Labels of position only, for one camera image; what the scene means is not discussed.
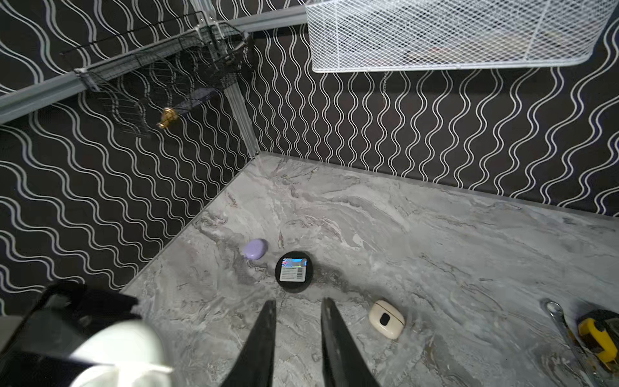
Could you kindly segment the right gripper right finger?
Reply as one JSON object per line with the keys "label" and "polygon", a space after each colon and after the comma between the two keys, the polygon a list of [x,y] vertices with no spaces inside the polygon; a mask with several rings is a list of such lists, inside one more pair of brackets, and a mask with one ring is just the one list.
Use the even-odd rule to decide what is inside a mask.
{"label": "right gripper right finger", "polygon": [[322,300],[321,332],[325,386],[379,386],[331,298]]}

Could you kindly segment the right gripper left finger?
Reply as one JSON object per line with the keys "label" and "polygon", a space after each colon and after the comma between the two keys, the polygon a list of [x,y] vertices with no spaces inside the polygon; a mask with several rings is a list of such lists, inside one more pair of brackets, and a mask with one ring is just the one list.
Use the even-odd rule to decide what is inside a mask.
{"label": "right gripper left finger", "polygon": [[268,300],[221,386],[272,385],[276,329],[277,304],[274,300]]}

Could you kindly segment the purple earbud charging case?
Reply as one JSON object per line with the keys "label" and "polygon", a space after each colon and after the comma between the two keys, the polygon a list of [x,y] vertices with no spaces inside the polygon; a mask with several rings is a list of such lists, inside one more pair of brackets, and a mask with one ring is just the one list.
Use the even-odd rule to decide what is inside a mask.
{"label": "purple earbud charging case", "polygon": [[243,256],[250,261],[257,261],[265,255],[268,247],[268,242],[264,239],[250,240],[243,248]]}

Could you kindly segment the white round earbud case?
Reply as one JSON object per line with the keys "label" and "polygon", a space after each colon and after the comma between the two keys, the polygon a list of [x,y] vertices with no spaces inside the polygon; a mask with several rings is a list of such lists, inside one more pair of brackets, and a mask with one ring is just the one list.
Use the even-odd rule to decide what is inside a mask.
{"label": "white round earbud case", "polygon": [[72,386],[171,386],[172,367],[162,339],[146,322],[116,323],[90,337],[69,357],[88,364]]}

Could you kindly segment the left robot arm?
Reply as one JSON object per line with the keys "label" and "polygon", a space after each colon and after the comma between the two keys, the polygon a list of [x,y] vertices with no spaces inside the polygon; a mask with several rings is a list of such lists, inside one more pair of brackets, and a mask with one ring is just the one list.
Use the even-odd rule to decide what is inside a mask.
{"label": "left robot arm", "polygon": [[138,299],[76,282],[47,287],[1,348],[2,386],[69,386],[92,361],[70,355],[115,323],[140,320]]}

